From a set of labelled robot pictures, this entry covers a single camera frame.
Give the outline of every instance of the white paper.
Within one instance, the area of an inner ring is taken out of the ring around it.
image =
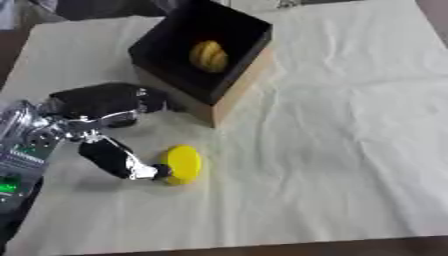
[[[448,54],[417,5],[372,0],[261,16],[274,62],[219,129],[157,113],[110,134],[142,159],[195,146],[191,185],[120,181],[65,145],[10,255],[448,234]],[[137,82],[127,48],[158,22],[38,26],[3,99]]]

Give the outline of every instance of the yellow cap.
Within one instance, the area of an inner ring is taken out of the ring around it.
[[[171,185],[191,183],[201,170],[199,153],[188,145],[170,148],[162,155],[161,163],[168,165],[172,170],[172,175],[165,179]]]

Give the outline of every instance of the open box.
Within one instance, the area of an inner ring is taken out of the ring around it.
[[[168,92],[213,127],[229,113],[269,63],[272,25],[209,0],[190,1],[160,22],[130,49],[143,85]],[[222,73],[190,63],[193,47],[218,42],[229,56]]]

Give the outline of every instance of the yellow object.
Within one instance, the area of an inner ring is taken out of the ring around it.
[[[177,145],[167,150],[161,159],[168,165],[172,176],[166,178],[171,185],[182,185],[193,182],[201,170],[201,157],[195,148],[188,145]]]
[[[208,40],[193,47],[190,62],[204,71],[219,73],[227,67],[228,55],[216,41]]]

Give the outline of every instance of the metal robotic hand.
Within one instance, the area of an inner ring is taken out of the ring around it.
[[[122,179],[168,177],[167,165],[148,166],[131,149],[101,133],[126,127],[139,113],[181,110],[158,90],[107,83],[51,94],[33,105],[20,100],[0,113],[0,214],[32,195],[60,142],[79,142],[79,154]]]
[[[155,180],[170,175],[168,166],[147,166],[131,149],[100,133],[104,127],[133,125],[137,122],[138,113],[162,109],[180,111],[181,108],[173,104],[165,93],[129,84],[109,83],[52,94],[43,107],[48,113],[56,112],[68,120],[68,137],[72,141],[81,141],[80,155],[106,172],[132,180]]]

